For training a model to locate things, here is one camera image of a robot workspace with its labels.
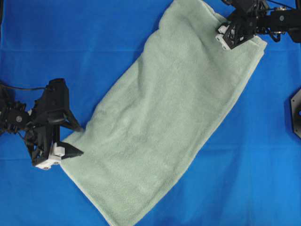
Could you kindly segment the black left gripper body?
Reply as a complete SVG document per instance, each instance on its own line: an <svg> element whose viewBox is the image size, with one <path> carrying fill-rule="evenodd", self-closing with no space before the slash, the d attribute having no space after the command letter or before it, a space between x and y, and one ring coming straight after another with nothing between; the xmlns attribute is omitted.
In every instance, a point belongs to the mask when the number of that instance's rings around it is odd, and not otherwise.
<svg viewBox="0 0 301 226"><path fill-rule="evenodd" d="M31 109L25 133L25 144L34 167L50 169L67 156L67 144L60 141L60 126L67 124L68 107L69 90L65 80L51 80Z"/></svg>

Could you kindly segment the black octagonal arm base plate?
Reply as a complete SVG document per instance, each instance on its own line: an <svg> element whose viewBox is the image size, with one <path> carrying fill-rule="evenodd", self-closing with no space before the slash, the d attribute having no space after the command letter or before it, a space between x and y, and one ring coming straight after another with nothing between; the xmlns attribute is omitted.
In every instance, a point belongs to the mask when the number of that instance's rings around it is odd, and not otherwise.
<svg viewBox="0 0 301 226"><path fill-rule="evenodd" d="M290 98L290 106L293 132L301 138L301 89Z"/></svg>

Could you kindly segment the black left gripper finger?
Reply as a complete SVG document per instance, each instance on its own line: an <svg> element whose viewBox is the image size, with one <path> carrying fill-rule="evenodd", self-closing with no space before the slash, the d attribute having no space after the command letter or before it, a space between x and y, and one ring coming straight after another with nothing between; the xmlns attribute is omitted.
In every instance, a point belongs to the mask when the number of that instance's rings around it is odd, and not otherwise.
<svg viewBox="0 0 301 226"><path fill-rule="evenodd" d="M60 126L63 126L67 129L71 129L76 132L83 131L83 128L80 126L80 124L78 123L75 116L70 110L63 112L63 118L64 120L62 123L60 123Z"/></svg>
<svg viewBox="0 0 301 226"><path fill-rule="evenodd" d="M78 157L84 154L83 151L79 150L78 148L70 145L69 143L62 142L61 147L64 148L65 154L62 157L62 159L67 159L67 158L74 158Z"/></svg>

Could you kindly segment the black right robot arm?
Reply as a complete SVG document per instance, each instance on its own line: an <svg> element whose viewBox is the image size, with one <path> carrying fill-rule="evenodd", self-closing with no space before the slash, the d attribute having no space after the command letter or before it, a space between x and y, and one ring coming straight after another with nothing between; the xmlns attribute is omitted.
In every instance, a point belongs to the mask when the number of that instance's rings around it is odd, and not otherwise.
<svg viewBox="0 0 301 226"><path fill-rule="evenodd" d="M224 0L235 10L222 23L215 39L224 50L231 50L252 39L255 35L269 35L274 42L281 40L282 34L289 34L295 43L301 42L301 2L292 8L282 3L270 8L265 0Z"/></svg>

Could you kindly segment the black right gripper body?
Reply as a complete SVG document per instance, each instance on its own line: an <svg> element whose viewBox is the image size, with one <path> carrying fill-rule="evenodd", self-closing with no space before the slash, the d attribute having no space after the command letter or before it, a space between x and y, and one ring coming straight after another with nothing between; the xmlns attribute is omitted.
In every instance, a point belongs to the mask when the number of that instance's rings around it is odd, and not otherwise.
<svg viewBox="0 0 301 226"><path fill-rule="evenodd" d="M265 14L263 0L224 0L235 10L218 28L215 39L221 43L224 50L231 50L252 39L256 34L257 20Z"/></svg>

